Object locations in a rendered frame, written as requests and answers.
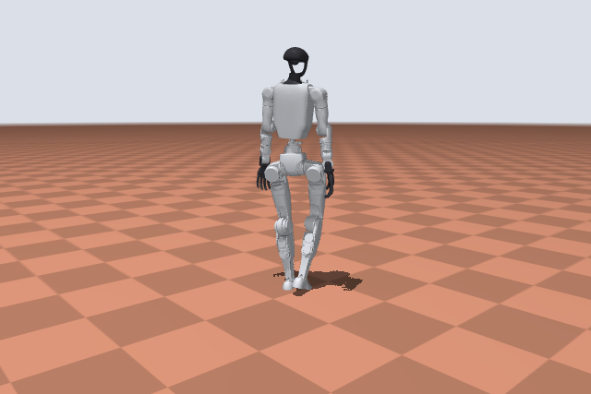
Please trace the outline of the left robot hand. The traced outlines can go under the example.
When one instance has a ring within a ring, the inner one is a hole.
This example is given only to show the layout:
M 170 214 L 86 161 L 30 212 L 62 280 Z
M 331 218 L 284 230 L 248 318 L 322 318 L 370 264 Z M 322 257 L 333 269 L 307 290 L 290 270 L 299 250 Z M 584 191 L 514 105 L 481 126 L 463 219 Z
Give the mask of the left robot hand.
M 267 188 L 266 188 L 266 178 L 265 178 L 264 172 L 265 172 L 266 168 L 270 165 L 271 157 L 270 157 L 270 162 L 268 164 L 262 164 L 261 162 L 262 162 L 262 157 L 260 156 L 259 157 L 259 165 L 260 165 L 260 168 L 258 170 L 257 188 L 259 188 L 259 178 L 260 178 L 260 188 L 263 189 L 263 187 L 262 187 L 262 178 L 263 178 L 263 185 L 264 185 L 265 190 L 267 190 Z M 270 182 L 268 180 L 267 180 L 267 184 L 268 184 L 269 189 L 271 189 Z

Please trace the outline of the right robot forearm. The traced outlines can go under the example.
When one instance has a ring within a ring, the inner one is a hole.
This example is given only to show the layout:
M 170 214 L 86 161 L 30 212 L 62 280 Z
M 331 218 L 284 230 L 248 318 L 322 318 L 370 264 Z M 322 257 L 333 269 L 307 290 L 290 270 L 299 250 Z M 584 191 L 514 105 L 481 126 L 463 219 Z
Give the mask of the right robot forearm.
M 322 167 L 325 169 L 325 162 L 329 161 L 332 164 L 332 126 L 331 124 L 327 124 L 327 137 L 322 137 L 320 139 L 320 154 L 322 158 Z

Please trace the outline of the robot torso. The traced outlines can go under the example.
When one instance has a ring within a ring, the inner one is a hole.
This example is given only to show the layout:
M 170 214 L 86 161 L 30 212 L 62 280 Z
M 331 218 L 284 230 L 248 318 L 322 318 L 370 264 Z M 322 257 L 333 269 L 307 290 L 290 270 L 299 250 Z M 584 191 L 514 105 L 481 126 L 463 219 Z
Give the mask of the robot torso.
M 307 154 L 302 153 L 301 141 L 307 138 L 312 127 L 314 104 L 309 97 L 311 84 L 301 79 L 302 84 L 291 85 L 278 83 L 273 89 L 273 123 L 280 138 L 289 138 L 288 146 L 280 154 L 281 175 L 305 175 L 304 161 Z M 291 140 L 290 140 L 291 139 Z

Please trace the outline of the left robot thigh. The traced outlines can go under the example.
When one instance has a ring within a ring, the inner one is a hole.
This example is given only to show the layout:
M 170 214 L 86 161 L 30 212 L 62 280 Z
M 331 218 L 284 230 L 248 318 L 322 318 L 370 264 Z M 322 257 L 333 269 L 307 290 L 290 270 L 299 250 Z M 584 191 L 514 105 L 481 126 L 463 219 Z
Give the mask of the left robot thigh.
M 277 232 L 278 234 L 290 234 L 294 225 L 292 223 L 291 195 L 286 175 L 281 175 L 280 161 L 271 163 L 264 172 L 266 180 L 271 182 L 272 198 L 277 210 Z

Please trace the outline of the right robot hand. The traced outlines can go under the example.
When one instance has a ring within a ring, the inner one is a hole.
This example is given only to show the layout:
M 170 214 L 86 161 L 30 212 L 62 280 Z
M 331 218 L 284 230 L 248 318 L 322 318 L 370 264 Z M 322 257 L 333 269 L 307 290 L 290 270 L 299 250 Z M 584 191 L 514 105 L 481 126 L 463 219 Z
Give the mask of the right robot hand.
M 333 192 L 333 185 L 334 185 L 333 171 L 334 171 L 334 169 L 332 168 L 332 164 L 329 161 L 326 161 L 324 165 L 325 165 L 324 172 L 327 173 L 327 176 L 328 176 L 328 185 L 326 186 L 326 189 L 330 188 L 329 193 L 327 195 L 325 195 L 325 198 L 328 198 L 332 195 L 332 192 Z

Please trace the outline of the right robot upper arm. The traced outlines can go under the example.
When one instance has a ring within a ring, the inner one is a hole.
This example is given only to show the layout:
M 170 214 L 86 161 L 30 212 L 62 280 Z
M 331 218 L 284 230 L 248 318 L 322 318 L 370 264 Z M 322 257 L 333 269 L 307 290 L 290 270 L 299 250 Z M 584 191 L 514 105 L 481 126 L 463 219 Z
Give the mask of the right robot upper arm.
M 319 136 L 327 136 L 328 123 L 328 93 L 325 89 L 319 87 L 308 87 L 309 97 L 315 102 L 315 113 L 317 117 L 316 132 Z

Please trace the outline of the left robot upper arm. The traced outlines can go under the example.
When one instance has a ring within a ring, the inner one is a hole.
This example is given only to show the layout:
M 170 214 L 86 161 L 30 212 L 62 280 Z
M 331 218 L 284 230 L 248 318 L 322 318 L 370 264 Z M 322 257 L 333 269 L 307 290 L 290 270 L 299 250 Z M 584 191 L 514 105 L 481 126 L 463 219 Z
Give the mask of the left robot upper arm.
M 272 121 L 273 118 L 273 89 L 275 86 L 266 87 L 262 92 L 262 131 L 273 133 L 276 128 Z

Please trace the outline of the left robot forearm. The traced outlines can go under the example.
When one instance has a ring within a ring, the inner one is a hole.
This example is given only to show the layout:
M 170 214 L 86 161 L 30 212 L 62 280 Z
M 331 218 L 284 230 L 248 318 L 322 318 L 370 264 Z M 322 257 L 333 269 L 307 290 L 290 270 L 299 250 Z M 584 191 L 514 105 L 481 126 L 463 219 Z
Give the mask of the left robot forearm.
M 270 155 L 271 155 L 272 135 L 271 135 L 271 133 L 263 132 L 261 129 L 260 130 L 260 139 L 261 139 L 261 142 L 260 142 L 261 148 L 259 149 L 259 151 L 260 151 L 260 156 L 262 157 L 261 163 L 268 164 L 270 162 Z

